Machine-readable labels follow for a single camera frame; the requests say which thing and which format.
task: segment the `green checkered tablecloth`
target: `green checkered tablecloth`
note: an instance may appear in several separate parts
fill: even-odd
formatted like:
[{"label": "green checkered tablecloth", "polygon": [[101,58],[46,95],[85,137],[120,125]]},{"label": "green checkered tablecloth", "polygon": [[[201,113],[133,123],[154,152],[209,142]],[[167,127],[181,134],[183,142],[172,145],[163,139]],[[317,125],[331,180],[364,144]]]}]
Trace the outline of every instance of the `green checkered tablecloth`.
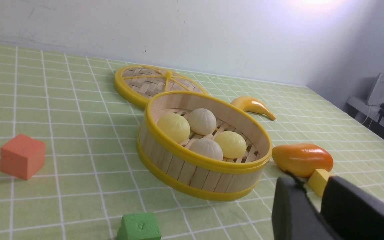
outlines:
[{"label": "green checkered tablecloth", "polygon": [[[0,172],[0,240],[108,240],[123,214],[149,211],[163,239],[272,239],[274,184],[283,176],[273,161],[234,202],[192,198],[145,169],[135,148],[143,112],[113,86],[115,70],[128,64],[0,44],[0,147],[19,133],[47,144],[45,165],[29,181]],[[261,99],[277,120],[252,116],[275,146],[323,147],[335,174],[384,201],[384,141],[310,89],[177,71],[226,102]]]}]

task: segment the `orange cube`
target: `orange cube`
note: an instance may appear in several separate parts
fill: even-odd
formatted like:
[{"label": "orange cube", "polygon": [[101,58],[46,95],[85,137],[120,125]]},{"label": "orange cube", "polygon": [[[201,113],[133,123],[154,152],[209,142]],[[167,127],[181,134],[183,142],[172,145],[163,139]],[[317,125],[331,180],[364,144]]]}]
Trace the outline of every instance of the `orange cube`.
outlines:
[{"label": "orange cube", "polygon": [[19,134],[1,147],[0,170],[20,179],[30,179],[44,166],[45,143]]}]

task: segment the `bamboo steamer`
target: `bamboo steamer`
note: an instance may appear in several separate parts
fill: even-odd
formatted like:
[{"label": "bamboo steamer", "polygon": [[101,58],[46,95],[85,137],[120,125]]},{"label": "bamboo steamer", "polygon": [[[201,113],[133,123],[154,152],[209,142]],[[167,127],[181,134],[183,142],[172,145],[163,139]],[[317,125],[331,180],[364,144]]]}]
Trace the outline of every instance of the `bamboo steamer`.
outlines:
[{"label": "bamboo steamer", "polygon": [[[197,108],[206,108],[215,115],[217,128],[212,134],[191,132],[179,144],[157,127],[158,119],[165,113],[187,119]],[[242,158],[216,161],[188,149],[193,141],[214,139],[223,131],[237,132],[245,139],[247,151]],[[170,187],[197,198],[230,201],[252,191],[271,158],[272,143],[262,126],[240,109],[209,95],[169,91],[155,95],[146,105],[137,152],[149,171]]]}]

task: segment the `yellow rim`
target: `yellow rim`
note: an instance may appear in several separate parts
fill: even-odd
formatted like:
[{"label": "yellow rim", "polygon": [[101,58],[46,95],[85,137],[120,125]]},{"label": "yellow rim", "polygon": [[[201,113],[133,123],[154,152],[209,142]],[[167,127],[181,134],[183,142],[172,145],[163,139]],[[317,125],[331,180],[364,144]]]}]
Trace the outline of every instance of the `yellow rim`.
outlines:
[{"label": "yellow rim", "polygon": [[[255,123],[258,126],[258,128],[262,131],[263,137],[267,139],[269,144],[268,153],[259,160],[249,162],[249,163],[237,164],[237,163],[224,162],[224,161],[215,161],[214,159],[202,156],[200,154],[192,152],[189,149],[184,148],[183,146],[181,146],[180,144],[176,143],[174,140],[169,138],[166,134],[164,134],[157,127],[155,121],[152,119],[150,106],[152,106],[152,103],[154,102],[154,100],[157,99],[158,97],[162,97],[169,94],[190,94],[190,95],[205,97],[230,107],[232,111],[239,112],[240,114],[248,118],[250,121]],[[204,169],[212,170],[215,172],[232,173],[232,174],[253,173],[263,168],[269,162],[270,157],[272,155],[272,141],[269,138],[269,135],[267,134],[265,129],[258,122],[256,122],[252,117],[250,117],[247,113],[240,110],[239,108],[236,108],[230,105],[229,103],[223,102],[209,95],[199,94],[195,92],[185,92],[185,91],[169,91],[169,92],[163,92],[163,93],[157,94],[155,95],[155,97],[151,98],[151,100],[148,102],[148,105],[146,105],[144,117],[145,117],[146,127],[148,131],[151,133],[151,135],[155,138],[155,140],[160,145],[162,145],[164,148],[169,150],[172,154],[183,159],[184,161],[187,161],[190,164],[196,165]]]},{"label": "yellow rim", "polygon": [[194,188],[191,186],[188,186],[182,182],[177,181],[176,179],[168,176],[166,173],[161,171],[159,168],[157,168],[151,160],[146,156],[145,152],[143,151],[142,146],[140,145],[140,134],[137,137],[136,140],[136,146],[137,146],[137,153],[139,154],[140,160],[143,162],[145,167],[148,168],[148,170],[158,179],[160,179],[163,183],[169,185],[170,187],[174,188],[175,190],[182,192],[184,194],[201,198],[201,199],[207,199],[212,201],[232,201],[239,199],[241,197],[244,197],[248,193],[250,193],[253,188],[257,185],[259,181],[256,181],[255,184],[253,184],[251,187],[242,190],[240,192],[235,193],[215,193],[215,192],[209,192],[204,191],[198,188]]},{"label": "yellow rim", "polygon": [[[132,67],[147,67],[147,68],[155,69],[157,72],[158,72],[158,69],[164,70],[166,72],[170,72],[170,70],[165,69],[165,68],[161,68],[161,67],[148,66],[148,65],[128,65],[128,66],[120,68],[120,69],[118,69],[116,71],[116,73],[115,73],[115,81],[114,81],[114,85],[115,85],[116,91],[123,98],[125,98],[128,102],[131,102],[132,104],[136,105],[139,108],[145,108],[145,106],[148,103],[149,99],[144,97],[144,96],[142,96],[142,95],[140,95],[140,94],[138,94],[134,90],[132,90],[130,88],[130,86],[128,86],[125,83],[125,80],[124,80],[125,78],[122,77],[122,74],[124,73],[124,71],[129,69],[129,68],[132,68]],[[183,76],[180,73],[176,73],[176,74],[180,75],[182,78],[184,78],[184,79],[194,83],[199,89],[201,89],[201,91],[204,94],[208,94],[207,91],[200,84],[198,84],[197,82],[195,82],[192,79],[189,79],[189,78]]]}]

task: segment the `orange mango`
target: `orange mango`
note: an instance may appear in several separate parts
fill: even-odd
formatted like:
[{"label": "orange mango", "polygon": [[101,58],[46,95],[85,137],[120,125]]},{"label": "orange mango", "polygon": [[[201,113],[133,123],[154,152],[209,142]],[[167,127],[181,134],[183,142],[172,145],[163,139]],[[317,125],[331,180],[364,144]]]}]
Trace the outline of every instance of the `orange mango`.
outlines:
[{"label": "orange mango", "polygon": [[333,168],[332,156],[321,147],[310,143],[279,145],[273,148],[272,158],[282,171],[308,178],[315,169]]}]

